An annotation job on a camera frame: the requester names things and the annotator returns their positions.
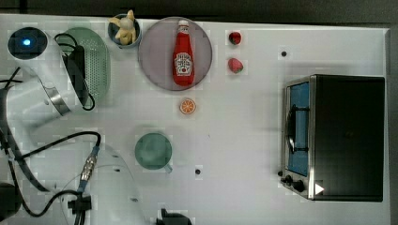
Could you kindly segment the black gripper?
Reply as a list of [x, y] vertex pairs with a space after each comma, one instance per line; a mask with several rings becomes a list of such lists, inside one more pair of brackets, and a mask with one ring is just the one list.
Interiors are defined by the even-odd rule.
[[84, 106], [88, 100], [88, 87], [85, 82], [84, 48], [77, 46], [70, 54], [63, 57], [69, 78], [76, 95]]

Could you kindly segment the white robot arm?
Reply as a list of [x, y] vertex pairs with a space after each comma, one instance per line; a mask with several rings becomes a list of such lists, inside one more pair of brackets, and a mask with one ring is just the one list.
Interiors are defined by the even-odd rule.
[[98, 132], [93, 142], [82, 132], [45, 145], [32, 138], [35, 129], [84, 108], [89, 92], [81, 66], [35, 27], [13, 32], [8, 52], [32, 75], [1, 91], [1, 145], [13, 155], [10, 169], [61, 201], [74, 225], [145, 225], [125, 161]]

